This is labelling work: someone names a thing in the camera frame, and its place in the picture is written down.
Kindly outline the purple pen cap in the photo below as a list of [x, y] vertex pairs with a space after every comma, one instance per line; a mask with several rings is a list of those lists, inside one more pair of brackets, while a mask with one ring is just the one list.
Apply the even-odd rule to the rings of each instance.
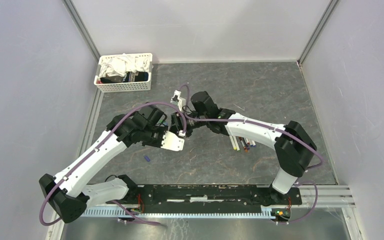
[[147, 162], [150, 162], [151, 161], [151, 159], [148, 157], [148, 156], [144, 156], [144, 159], [147, 161]]

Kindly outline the yellow capped white marker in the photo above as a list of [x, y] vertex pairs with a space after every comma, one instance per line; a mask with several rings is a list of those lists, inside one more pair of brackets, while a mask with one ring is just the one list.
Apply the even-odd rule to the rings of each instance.
[[236, 136], [233, 136], [233, 141], [234, 141], [236, 150], [237, 150], [238, 152], [240, 152], [240, 151], [241, 151], [241, 147], [239, 146], [239, 143], [238, 143], [238, 140], [237, 140]]

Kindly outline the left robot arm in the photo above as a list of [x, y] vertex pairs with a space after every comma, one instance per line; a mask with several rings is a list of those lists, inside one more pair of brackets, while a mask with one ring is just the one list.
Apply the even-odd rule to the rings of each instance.
[[[180, 118], [175, 131], [158, 122], [164, 116], [164, 105], [175, 110]], [[73, 163], [55, 175], [44, 174], [39, 179], [44, 200], [39, 210], [39, 222], [51, 226], [59, 221], [71, 223], [90, 207], [110, 201], [133, 203], [137, 198], [135, 186], [124, 176], [98, 184], [89, 181], [114, 157], [136, 143], [170, 151], [183, 149], [187, 134], [187, 118], [182, 110], [164, 102], [148, 102], [127, 114], [117, 115], [100, 137]]]

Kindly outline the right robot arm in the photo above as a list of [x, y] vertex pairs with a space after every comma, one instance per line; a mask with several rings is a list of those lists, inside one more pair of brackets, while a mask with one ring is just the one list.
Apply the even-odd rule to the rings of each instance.
[[191, 98], [194, 110], [183, 115], [173, 115], [170, 130], [182, 137], [189, 137], [194, 129], [206, 126], [213, 133], [241, 137], [260, 143], [276, 152], [280, 166], [269, 189], [269, 199], [282, 204], [289, 198], [289, 191], [310, 168], [317, 147], [296, 121], [276, 124], [248, 118], [226, 108], [219, 108], [206, 91]]

